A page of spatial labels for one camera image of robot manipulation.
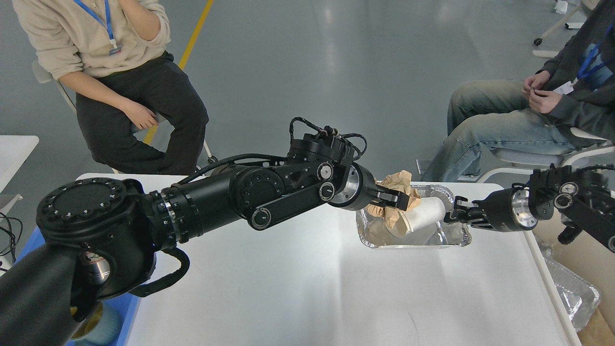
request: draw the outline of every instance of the white desk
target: white desk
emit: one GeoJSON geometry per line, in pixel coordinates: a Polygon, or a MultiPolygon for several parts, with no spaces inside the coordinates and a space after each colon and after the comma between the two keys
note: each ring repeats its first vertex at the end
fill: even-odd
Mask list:
{"type": "Polygon", "coordinates": [[[0,135],[0,191],[26,161],[38,141],[36,136],[0,135]]]}
{"type": "MultiPolygon", "coordinates": [[[[80,178],[94,176],[133,177],[146,191],[179,180],[80,178]]],[[[443,185],[470,200],[500,188],[443,185]]],[[[552,303],[533,238],[472,237],[467,247],[374,250],[359,241],[353,212],[327,205],[260,232],[240,220],[180,246],[188,274],[141,300],[127,344],[580,345],[552,303]]],[[[178,266],[157,261],[155,277],[178,266]]]]}

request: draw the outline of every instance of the white paper cup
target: white paper cup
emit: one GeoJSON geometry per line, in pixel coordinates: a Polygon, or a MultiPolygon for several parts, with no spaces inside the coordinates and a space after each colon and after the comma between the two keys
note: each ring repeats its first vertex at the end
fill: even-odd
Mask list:
{"type": "Polygon", "coordinates": [[[438,197],[421,198],[421,204],[409,211],[400,211],[399,220],[395,223],[390,233],[394,236],[405,236],[408,232],[414,232],[421,228],[444,219],[446,207],[438,197]]]}

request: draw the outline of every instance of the gray floor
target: gray floor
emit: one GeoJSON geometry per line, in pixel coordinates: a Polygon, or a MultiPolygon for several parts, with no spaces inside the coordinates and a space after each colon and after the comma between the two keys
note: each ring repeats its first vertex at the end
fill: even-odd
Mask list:
{"type": "MultiPolygon", "coordinates": [[[[161,3],[177,62],[206,1],[161,3]]],[[[561,18],[553,6],[553,0],[217,0],[185,70],[209,110],[207,142],[219,158],[285,155],[288,123],[302,116],[363,134],[369,149],[360,163],[375,177],[401,169],[416,174],[415,159],[433,157],[445,138],[448,98],[457,86],[523,79],[542,66],[532,41],[561,18]]],[[[54,86],[34,79],[34,49],[9,1],[0,2],[0,31],[0,134],[40,138],[3,191],[24,197],[11,210],[25,224],[20,251],[44,195],[83,173],[110,169],[92,161],[54,86]]],[[[541,48],[559,50],[573,33],[558,29],[541,48]]],[[[154,145],[164,148],[169,132],[162,126],[154,145]]],[[[500,179],[508,185],[522,178],[500,179]]]]}

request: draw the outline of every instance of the beige sweater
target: beige sweater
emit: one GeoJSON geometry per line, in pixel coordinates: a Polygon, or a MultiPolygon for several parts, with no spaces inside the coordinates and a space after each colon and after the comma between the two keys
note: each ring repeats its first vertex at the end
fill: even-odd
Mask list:
{"type": "MultiPolygon", "coordinates": [[[[13,0],[19,22],[36,49],[39,63],[55,79],[83,71],[103,77],[138,67],[159,57],[170,41],[169,19],[158,0],[139,0],[160,18],[161,29],[152,41],[141,39],[117,0],[108,0],[113,35],[122,50],[109,56],[113,48],[105,27],[73,0],[13,0]]],[[[106,25],[105,0],[82,0],[106,25]]]]}

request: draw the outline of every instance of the foil container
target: foil container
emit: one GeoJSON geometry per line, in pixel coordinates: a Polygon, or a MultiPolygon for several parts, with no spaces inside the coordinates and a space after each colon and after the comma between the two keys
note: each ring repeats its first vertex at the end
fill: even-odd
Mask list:
{"type": "MultiPolygon", "coordinates": [[[[438,197],[446,212],[453,208],[455,199],[451,190],[442,185],[411,185],[422,198],[438,197]]],[[[356,212],[357,229],[361,242],[372,249],[377,248],[429,248],[444,249],[452,246],[466,246],[472,242],[468,227],[460,222],[438,221],[431,225],[395,236],[384,225],[384,220],[367,213],[365,209],[356,212]]]]}
{"type": "Polygon", "coordinates": [[[594,285],[554,260],[553,248],[537,236],[535,238],[568,318],[578,332],[587,326],[598,308],[600,292],[594,285]]]}

